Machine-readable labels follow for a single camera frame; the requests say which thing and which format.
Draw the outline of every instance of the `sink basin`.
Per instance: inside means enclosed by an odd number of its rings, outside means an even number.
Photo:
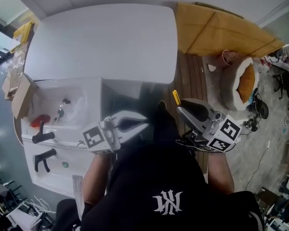
[[[31,140],[39,131],[30,126],[31,122],[40,115],[49,115],[51,120],[45,123],[43,133],[53,132],[55,138],[42,143],[86,148],[79,143],[83,141],[81,131],[101,120],[101,78],[47,80],[37,85],[28,116],[21,122],[22,138]]]
[[[50,191],[74,198],[72,175],[84,176],[94,154],[72,147],[46,143],[33,144],[27,139],[24,139],[23,143],[32,182]],[[43,162],[39,163],[39,171],[36,172],[34,169],[35,155],[52,148],[56,150],[57,155],[46,159],[50,172],[46,172]]]

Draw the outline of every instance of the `yellow handle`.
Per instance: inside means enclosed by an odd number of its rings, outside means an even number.
[[[174,99],[175,99],[175,102],[177,103],[177,105],[180,105],[181,104],[181,101],[180,101],[180,98],[179,98],[179,95],[178,95],[178,92],[177,90],[174,90],[172,92],[173,96],[174,96]]]

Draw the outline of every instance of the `shoe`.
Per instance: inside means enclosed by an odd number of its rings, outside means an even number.
[[[159,101],[157,108],[162,109],[162,110],[166,110],[167,109],[166,102],[164,100]]]

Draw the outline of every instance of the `white table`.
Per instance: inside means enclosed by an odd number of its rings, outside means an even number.
[[[172,9],[107,4],[45,18],[28,50],[25,73],[34,80],[101,77],[169,84],[177,59]],[[125,89],[132,86],[125,83]]]

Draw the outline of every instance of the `orange cushion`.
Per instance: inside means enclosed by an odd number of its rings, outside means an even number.
[[[243,103],[246,103],[250,98],[253,87],[255,84],[255,72],[252,64],[246,69],[244,74],[240,77],[239,87],[237,88],[238,93]]]

